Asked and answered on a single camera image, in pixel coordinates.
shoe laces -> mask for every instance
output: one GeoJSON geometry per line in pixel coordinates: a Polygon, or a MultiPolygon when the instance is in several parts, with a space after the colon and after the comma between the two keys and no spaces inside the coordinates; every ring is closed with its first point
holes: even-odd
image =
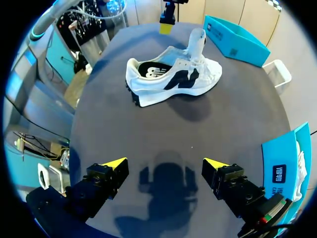
{"type": "Polygon", "coordinates": [[[204,56],[201,56],[199,59],[191,60],[191,62],[193,63],[193,66],[197,67],[199,73],[203,73],[204,75],[212,75],[212,77],[215,78],[215,74],[209,70],[206,58],[204,56]]]}

black n logo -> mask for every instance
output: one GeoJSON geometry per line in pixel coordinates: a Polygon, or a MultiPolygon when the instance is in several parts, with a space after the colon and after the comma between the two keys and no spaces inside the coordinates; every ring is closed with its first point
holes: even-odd
{"type": "Polygon", "coordinates": [[[191,88],[194,86],[196,79],[199,77],[199,73],[194,69],[188,80],[188,70],[178,71],[170,82],[165,86],[165,90],[172,89],[178,84],[178,88],[191,88]]]}

shoe sole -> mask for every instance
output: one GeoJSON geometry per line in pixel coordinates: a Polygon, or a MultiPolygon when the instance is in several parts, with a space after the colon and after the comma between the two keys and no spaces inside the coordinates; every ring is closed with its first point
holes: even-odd
{"type": "Polygon", "coordinates": [[[208,92],[209,90],[211,90],[216,84],[218,83],[218,81],[215,84],[211,84],[208,85],[205,88],[172,88],[163,92],[159,92],[159,93],[153,93],[153,94],[149,94],[149,95],[136,95],[134,92],[132,92],[132,90],[129,88],[129,86],[126,84],[127,89],[129,90],[129,92],[131,92],[132,95],[132,100],[135,103],[136,106],[139,106],[141,108],[143,107],[147,107],[156,103],[160,103],[165,101],[166,99],[170,98],[173,95],[176,94],[187,94],[187,95],[192,95],[192,96],[199,96],[202,95],[206,92],[208,92]]]}

shoe insole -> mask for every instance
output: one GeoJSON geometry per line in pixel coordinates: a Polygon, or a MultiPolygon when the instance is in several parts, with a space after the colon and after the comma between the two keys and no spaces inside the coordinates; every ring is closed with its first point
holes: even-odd
{"type": "Polygon", "coordinates": [[[156,78],[168,72],[172,66],[159,62],[144,62],[139,65],[138,71],[142,77],[156,78]]]}

printed label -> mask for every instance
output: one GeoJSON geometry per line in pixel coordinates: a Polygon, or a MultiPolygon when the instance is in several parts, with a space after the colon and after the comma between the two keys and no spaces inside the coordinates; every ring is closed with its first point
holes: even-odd
{"type": "Polygon", "coordinates": [[[286,180],[286,165],[273,166],[273,183],[285,183],[286,180]]]}

